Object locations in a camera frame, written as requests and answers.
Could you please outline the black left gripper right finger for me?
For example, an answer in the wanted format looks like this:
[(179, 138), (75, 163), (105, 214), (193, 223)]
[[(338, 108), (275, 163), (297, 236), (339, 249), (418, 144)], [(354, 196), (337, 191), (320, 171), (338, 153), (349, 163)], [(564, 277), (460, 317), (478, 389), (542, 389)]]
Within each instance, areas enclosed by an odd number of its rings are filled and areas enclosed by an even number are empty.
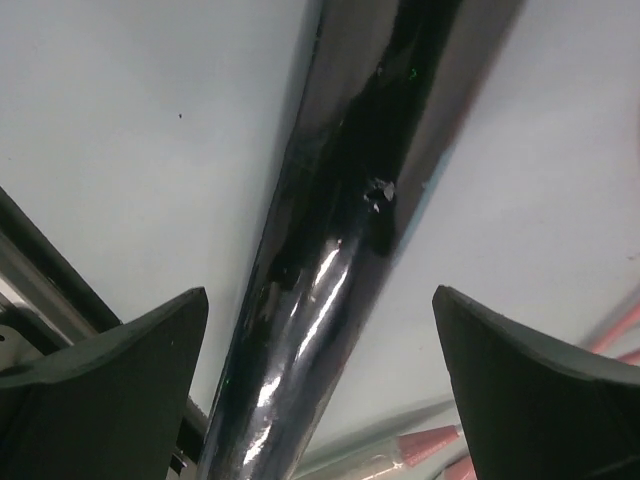
[(441, 285), (437, 331), (480, 479), (636, 479), (639, 369)]

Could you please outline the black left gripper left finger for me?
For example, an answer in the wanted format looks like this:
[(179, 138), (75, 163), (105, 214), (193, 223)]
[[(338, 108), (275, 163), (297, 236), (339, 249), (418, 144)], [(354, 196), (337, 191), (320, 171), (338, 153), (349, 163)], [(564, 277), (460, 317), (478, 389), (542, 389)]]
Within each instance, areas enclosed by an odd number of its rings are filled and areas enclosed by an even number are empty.
[(1, 373), (4, 479), (163, 479), (208, 315), (204, 288)]

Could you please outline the black shuttlecock tube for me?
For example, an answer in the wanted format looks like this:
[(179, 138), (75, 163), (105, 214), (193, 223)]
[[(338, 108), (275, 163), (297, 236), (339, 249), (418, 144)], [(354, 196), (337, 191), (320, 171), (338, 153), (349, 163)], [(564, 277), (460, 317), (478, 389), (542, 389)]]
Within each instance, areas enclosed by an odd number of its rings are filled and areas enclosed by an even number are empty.
[(325, 1), (200, 479), (288, 479), (522, 5)]

